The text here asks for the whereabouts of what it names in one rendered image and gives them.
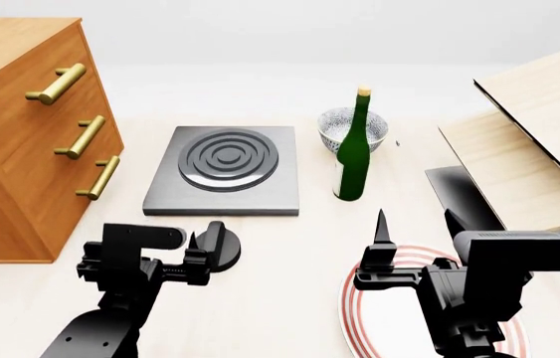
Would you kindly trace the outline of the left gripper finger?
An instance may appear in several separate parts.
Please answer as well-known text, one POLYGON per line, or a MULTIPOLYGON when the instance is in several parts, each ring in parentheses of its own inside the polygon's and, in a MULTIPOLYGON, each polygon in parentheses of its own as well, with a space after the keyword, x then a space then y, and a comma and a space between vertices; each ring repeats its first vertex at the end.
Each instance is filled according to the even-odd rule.
POLYGON ((77 264, 79 278, 98 278, 101 264, 101 242, 86 242, 82 261, 77 264))
POLYGON ((199 248, 195 233, 191 234, 185 250, 184 266, 188 276, 207 276, 209 274, 208 253, 199 248))

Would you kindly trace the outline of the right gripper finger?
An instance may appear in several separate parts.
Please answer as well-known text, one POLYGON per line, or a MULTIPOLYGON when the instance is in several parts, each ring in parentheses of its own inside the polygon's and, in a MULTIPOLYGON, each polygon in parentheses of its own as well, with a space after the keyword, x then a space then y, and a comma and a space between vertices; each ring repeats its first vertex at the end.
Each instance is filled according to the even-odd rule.
POLYGON ((392 265, 395 257, 395 244, 391 241, 386 216, 379 211, 374 242, 364 250, 361 260, 363 269, 384 269, 392 265))
POLYGON ((454 240, 459 233, 468 230, 467 223, 451 209, 445 211, 444 217, 452 240, 454 240))

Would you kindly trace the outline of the black stove knob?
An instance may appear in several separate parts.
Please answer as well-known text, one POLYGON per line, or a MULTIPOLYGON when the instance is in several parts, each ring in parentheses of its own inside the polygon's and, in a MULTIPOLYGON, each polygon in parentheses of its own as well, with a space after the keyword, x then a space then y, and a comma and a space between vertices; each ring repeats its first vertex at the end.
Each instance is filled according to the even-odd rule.
POLYGON ((206 232, 196 238, 196 243, 200 250, 208 253, 211 273, 232 268, 242 252, 240 239, 222 221, 209 223, 206 232))

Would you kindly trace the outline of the grey square stove base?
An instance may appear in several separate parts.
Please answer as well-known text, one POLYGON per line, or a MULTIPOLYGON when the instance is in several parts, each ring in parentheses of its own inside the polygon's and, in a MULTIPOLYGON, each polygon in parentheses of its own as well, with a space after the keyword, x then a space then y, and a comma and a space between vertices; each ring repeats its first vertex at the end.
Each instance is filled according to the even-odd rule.
POLYGON ((147 216, 297 216, 299 214, 295 130, 290 126, 176 127, 143 200, 147 216), (188 184, 178 157, 196 136, 223 128, 255 130, 279 151, 280 163, 263 183, 247 190, 213 193, 188 184))

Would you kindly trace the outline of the grey ringed stove burner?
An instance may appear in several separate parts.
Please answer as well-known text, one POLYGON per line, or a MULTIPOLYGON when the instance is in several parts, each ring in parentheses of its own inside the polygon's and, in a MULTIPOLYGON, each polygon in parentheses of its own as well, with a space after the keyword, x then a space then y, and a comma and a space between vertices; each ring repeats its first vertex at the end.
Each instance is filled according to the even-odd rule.
POLYGON ((192 139, 179 154, 178 170, 194 187, 231 193, 263 183, 279 163, 279 151, 271 139, 255 130, 235 127, 192 139))

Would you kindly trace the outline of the black flat panel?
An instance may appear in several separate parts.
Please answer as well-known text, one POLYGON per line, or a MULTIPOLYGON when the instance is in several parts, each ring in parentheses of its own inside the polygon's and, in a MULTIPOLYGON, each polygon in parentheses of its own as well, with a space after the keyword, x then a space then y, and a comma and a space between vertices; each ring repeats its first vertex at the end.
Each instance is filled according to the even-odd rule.
POLYGON ((428 169, 425 173, 444 210, 453 211, 471 229, 504 229, 463 166, 428 169))

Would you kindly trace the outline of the white plate with red rings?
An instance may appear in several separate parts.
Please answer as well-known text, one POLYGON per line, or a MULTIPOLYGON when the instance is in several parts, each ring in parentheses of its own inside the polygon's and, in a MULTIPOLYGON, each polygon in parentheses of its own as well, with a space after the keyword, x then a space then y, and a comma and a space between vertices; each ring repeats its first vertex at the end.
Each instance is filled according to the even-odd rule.
MULTIPOLYGON (((444 257, 461 263, 453 253, 403 245, 394 258, 397 268, 422 268, 444 257)), ((361 291, 353 285, 359 262, 342 281, 338 315, 342 333, 355 358, 443 358, 437 354, 416 292, 412 288, 361 291)), ((526 330, 515 315, 500 322, 505 340, 496 351, 516 358, 535 358, 526 330)))

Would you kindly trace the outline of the green glass bottle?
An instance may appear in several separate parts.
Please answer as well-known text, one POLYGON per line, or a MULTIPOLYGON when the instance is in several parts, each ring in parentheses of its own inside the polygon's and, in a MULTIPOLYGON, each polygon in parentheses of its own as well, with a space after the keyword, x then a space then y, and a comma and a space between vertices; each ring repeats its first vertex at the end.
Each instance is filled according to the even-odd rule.
POLYGON ((345 202, 360 199, 366 183, 370 163, 366 134, 370 99, 371 89, 368 86, 360 86, 350 128, 336 154, 335 170, 338 173, 338 181, 333 193, 345 202))

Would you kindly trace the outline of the patterned white bowl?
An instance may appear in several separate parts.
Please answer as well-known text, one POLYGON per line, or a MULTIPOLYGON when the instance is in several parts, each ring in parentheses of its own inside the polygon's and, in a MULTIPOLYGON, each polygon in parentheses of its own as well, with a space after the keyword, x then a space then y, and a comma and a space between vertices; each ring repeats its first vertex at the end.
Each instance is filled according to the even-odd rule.
MULTIPOLYGON (((350 130, 354 116, 353 107, 329 109, 317 119, 318 133, 323 145, 336 154, 341 142, 350 130)), ((370 152, 379 148, 389 132, 389 125, 384 118, 369 111, 367 115, 366 136, 370 152)))

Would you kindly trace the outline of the wooden drawer cabinet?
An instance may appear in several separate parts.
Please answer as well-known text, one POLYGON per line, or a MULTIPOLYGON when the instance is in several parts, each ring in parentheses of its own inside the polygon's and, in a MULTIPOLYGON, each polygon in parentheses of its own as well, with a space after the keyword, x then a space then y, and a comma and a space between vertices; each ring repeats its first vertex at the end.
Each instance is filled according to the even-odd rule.
POLYGON ((123 147, 82 21, 0 17, 0 264, 54 262, 94 202, 75 192, 92 186, 97 160, 123 147), (55 103, 25 100, 76 63, 87 72, 55 103), (97 115, 105 124, 78 160, 54 154, 97 115))

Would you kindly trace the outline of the light wooden cabinet door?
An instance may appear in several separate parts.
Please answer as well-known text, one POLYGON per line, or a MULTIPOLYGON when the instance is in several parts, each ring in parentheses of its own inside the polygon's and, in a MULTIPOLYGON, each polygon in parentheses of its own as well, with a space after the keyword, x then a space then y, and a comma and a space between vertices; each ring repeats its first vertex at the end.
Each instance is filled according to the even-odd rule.
POLYGON ((473 82, 560 167, 560 52, 473 82))

